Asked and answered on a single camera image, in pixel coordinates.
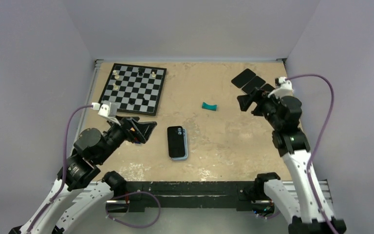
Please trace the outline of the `black phone case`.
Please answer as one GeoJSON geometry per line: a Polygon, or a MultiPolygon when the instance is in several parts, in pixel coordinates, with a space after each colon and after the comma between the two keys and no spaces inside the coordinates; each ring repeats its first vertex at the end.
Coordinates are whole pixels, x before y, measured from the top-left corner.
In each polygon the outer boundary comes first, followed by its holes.
{"type": "Polygon", "coordinates": [[[184,132],[182,126],[167,128],[168,154],[171,159],[185,156],[184,132]]]}

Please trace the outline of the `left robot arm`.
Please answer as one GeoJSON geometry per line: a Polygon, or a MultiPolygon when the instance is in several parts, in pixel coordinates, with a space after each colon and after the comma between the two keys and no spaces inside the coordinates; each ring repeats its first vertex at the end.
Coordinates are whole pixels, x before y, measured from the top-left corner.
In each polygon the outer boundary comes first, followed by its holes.
{"type": "Polygon", "coordinates": [[[70,234],[97,206],[111,198],[128,198],[127,182],[115,171],[107,172],[96,185],[90,183],[123,142],[145,144],[157,123],[113,117],[108,124],[104,132],[88,128],[80,133],[40,208],[11,234],[70,234]]]}

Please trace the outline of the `light blue phone case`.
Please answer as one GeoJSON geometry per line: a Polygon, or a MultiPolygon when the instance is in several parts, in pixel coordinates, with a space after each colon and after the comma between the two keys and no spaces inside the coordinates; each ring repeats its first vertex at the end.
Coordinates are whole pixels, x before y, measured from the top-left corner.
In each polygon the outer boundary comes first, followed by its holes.
{"type": "Polygon", "coordinates": [[[183,128],[183,132],[184,132],[184,143],[185,143],[185,156],[180,157],[180,158],[171,159],[173,161],[184,161],[184,160],[187,160],[187,158],[188,158],[187,131],[186,131],[186,129],[183,128]]]}

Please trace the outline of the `black phone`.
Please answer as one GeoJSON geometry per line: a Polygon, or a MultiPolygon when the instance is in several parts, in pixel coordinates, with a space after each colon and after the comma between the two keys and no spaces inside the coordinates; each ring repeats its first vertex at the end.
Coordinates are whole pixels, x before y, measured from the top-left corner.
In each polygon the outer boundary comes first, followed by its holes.
{"type": "Polygon", "coordinates": [[[242,72],[240,72],[237,76],[235,76],[231,83],[235,85],[237,88],[243,88],[246,84],[248,84],[254,77],[256,73],[252,70],[246,68],[242,72]]]}

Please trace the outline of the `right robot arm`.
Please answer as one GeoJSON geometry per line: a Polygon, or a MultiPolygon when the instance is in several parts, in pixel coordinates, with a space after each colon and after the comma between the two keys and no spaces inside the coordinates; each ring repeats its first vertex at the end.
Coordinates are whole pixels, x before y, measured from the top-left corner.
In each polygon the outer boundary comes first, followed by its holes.
{"type": "Polygon", "coordinates": [[[252,115],[264,117],[273,127],[273,144],[291,175],[297,197],[291,195],[276,173],[257,175],[255,195],[273,201],[286,219],[290,234],[345,233],[344,220],[336,218],[320,189],[308,139],[299,127],[302,103],[293,96],[276,97],[261,89],[238,96],[237,100],[243,112],[255,103],[252,115]]]}

